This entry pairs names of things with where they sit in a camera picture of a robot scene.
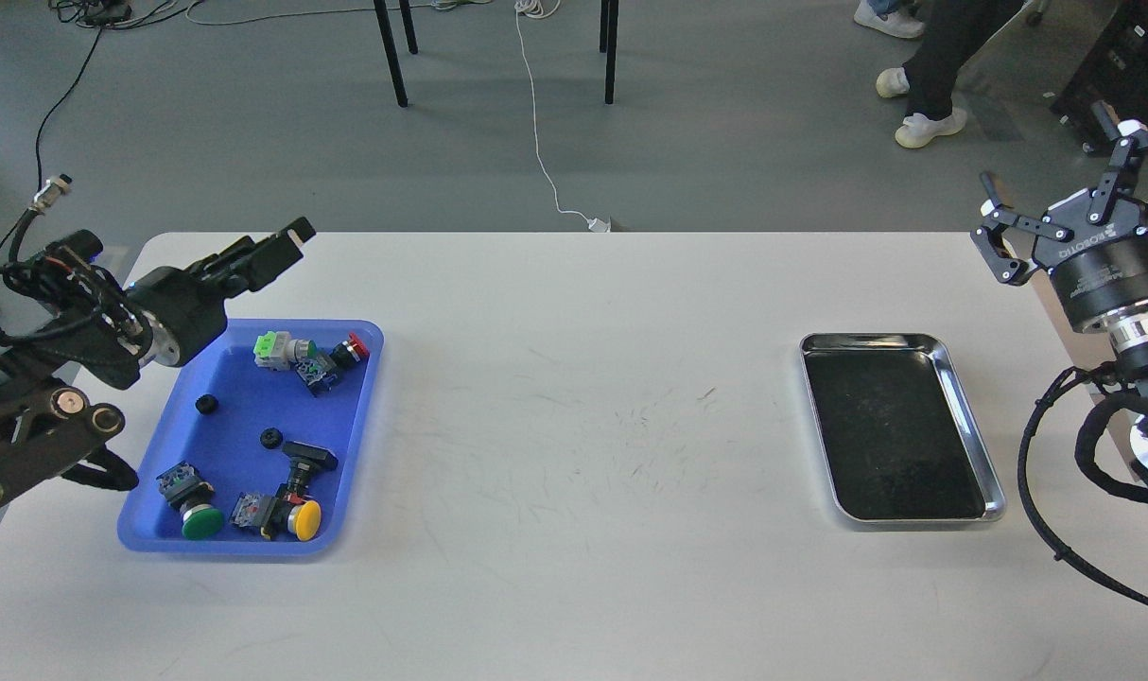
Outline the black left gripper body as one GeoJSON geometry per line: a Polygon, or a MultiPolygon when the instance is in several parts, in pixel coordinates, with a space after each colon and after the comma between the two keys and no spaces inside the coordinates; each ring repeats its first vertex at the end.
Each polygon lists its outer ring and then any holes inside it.
{"type": "Polygon", "coordinates": [[[158,362],[183,367],[228,326],[224,294],[208,280],[204,266],[160,266],[126,288],[153,331],[142,365],[158,362]]]}

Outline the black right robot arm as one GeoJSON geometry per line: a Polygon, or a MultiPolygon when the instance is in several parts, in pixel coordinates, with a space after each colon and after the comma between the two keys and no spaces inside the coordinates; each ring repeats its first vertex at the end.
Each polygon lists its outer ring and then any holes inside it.
{"type": "Polygon", "coordinates": [[[1091,109],[1111,149],[1100,181],[1034,218],[1014,210],[1000,198],[995,177],[982,173],[986,202],[971,238],[998,283],[1018,288],[1044,271],[1072,331],[1110,341],[1114,359],[1066,367],[1037,398],[1017,452],[1017,492],[1055,560],[1148,608],[1148,596],[1058,537],[1027,482],[1027,456],[1047,410],[1089,384],[1101,400],[1077,430],[1077,469],[1108,495],[1148,504],[1148,125],[1122,119],[1101,100],[1091,109]]]}

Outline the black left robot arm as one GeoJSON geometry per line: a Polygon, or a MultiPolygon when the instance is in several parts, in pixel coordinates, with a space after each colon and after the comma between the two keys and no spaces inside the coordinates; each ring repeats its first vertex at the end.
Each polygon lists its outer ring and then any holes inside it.
{"type": "Polygon", "coordinates": [[[125,390],[152,362],[183,367],[227,328],[228,299],[266,288],[315,237],[315,225],[297,218],[263,240],[239,238],[191,266],[160,266],[123,288],[98,266],[103,246],[90,230],[20,258],[26,230],[69,188],[64,175],[45,181],[21,212],[0,266],[8,288],[51,315],[28,335],[0,335],[0,508],[55,478],[133,490],[135,470],[108,448],[126,423],[121,409],[94,404],[59,370],[76,363],[125,390]]]}

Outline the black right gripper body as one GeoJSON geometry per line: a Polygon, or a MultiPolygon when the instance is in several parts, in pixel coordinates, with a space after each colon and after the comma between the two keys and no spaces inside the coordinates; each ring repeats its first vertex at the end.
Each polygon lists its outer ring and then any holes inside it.
{"type": "Polygon", "coordinates": [[[1050,206],[1046,219],[1072,239],[1041,240],[1034,251],[1070,327],[1085,335],[1148,309],[1148,202],[1116,198],[1106,224],[1089,223],[1089,203],[1091,191],[1080,189],[1050,206]]]}

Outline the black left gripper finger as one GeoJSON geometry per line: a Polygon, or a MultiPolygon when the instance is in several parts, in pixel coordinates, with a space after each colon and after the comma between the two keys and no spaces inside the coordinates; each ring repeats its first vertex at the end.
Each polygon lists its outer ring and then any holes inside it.
{"type": "Polygon", "coordinates": [[[266,288],[276,277],[302,260],[301,251],[251,251],[224,264],[217,289],[222,297],[236,297],[246,292],[266,288]]]}
{"type": "Polygon", "coordinates": [[[305,217],[301,217],[292,220],[288,227],[281,229],[279,232],[272,234],[272,237],[263,238],[259,241],[254,241],[253,237],[241,237],[236,242],[230,245],[227,249],[215,253],[210,257],[197,260],[197,263],[194,263],[192,266],[192,276],[195,280],[204,285],[216,285],[224,264],[232,263],[233,260],[251,251],[301,251],[303,258],[303,246],[315,235],[315,225],[310,220],[307,220],[305,217]]]}

